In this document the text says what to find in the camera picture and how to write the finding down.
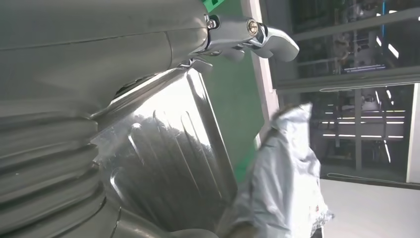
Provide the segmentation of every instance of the protective cover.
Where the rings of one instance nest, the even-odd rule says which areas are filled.
[[[309,145],[311,104],[279,113],[246,181],[219,226],[222,237],[248,223],[256,238],[310,238],[333,218],[319,187],[320,163]]]

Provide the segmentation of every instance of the embossed metal sheet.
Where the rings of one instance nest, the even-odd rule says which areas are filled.
[[[201,74],[159,74],[95,119],[108,197],[167,231],[214,231],[237,185]]]

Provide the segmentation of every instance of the green wall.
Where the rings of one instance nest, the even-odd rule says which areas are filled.
[[[211,14],[242,15],[240,0],[226,0]],[[254,138],[264,124],[251,52],[246,51],[239,63],[224,57],[206,60],[213,64],[213,71],[204,75],[206,88],[235,175],[241,181],[254,157]]]

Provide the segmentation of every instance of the glass window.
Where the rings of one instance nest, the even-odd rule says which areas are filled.
[[[399,21],[299,41],[299,78],[420,65],[420,21]]]
[[[345,24],[416,7],[410,0],[293,0],[293,32]]]
[[[362,89],[359,119],[355,116],[355,95],[355,90],[302,94],[304,101],[314,105],[311,147],[321,161],[321,175],[405,182],[413,85]],[[359,148],[356,146],[358,120]]]

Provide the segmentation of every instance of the bolt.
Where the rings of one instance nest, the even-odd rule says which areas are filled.
[[[248,32],[251,36],[255,36],[258,33],[258,23],[255,20],[248,21]]]
[[[210,19],[207,21],[207,28],[208,29],[214,29],[217,27],[217,22],[213,19]]]

